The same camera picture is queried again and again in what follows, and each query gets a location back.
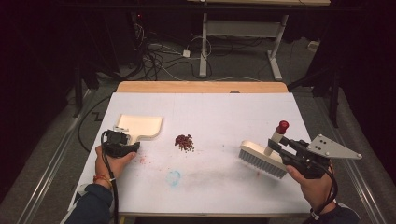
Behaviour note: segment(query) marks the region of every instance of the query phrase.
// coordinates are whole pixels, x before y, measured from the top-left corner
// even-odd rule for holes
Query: person's hand
[[[109,180],[110,174],[102,158],[102,147],[96,147],[95,150],[97,155],[95,162],[96,176],[104,176],[106,180]],[[110,165],[111,171],[113,172],[116,179],[122,174],[125,165],[128,164],[135,156],[135,152],[130,152],[122,158],[112,158],[107,156],[108,164]],[[99,178],[95,180],[95,184],[100,184],[108,189],[111,189],[111,185],[106,180]]]
[[[330,190],[332,189],[332,180],[328,175],[325,174],[321,179],[305,179],[293,166],[287,165],[286,169],[291,177],[300,184],[305,199],[314,211],[327,201]],[[331,202],[320,213],[328,213],[335,206],[335,202]]]

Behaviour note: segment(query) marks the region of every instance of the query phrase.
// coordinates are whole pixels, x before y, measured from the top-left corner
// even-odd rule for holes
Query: zip tie
[[[316,221],[318,221],[318,220],[320,219],[320,216],[317,215],[314,211],[311,212],[311,216],[312,216]]]

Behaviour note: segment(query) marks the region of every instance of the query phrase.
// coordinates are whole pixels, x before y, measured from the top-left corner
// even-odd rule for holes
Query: white dustpan
[[[116,129],[131,136],[130,145],[140,139],[153,138],[160,133],[163,117],[120,115]]]

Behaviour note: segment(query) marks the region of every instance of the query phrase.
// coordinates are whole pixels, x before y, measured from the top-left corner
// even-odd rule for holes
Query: brush
[[[279,122],[279,126],[276,127],[271,140],[279,143],[282,139],[286,130],[289,128],[289,124],[285,120]],[[241,143],[241,151],[239,158],[254,166],[264,170],[270,175],[274,175],[278,178],[282,178],[286,174],[286,166],[283,164],[277,152],[274,152],[270,147],[262,147],[258,144],[245,140]]]

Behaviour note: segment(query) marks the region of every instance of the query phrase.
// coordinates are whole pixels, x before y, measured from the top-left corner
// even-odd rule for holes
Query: sleeve
[[[110,222],[111,191],[101,185],[90,184],[61,223],[106,223]]]
[[[320,215],[315,224],[357,224],[361,218],[348,206],[338,203],[337,206],[326,214]]]

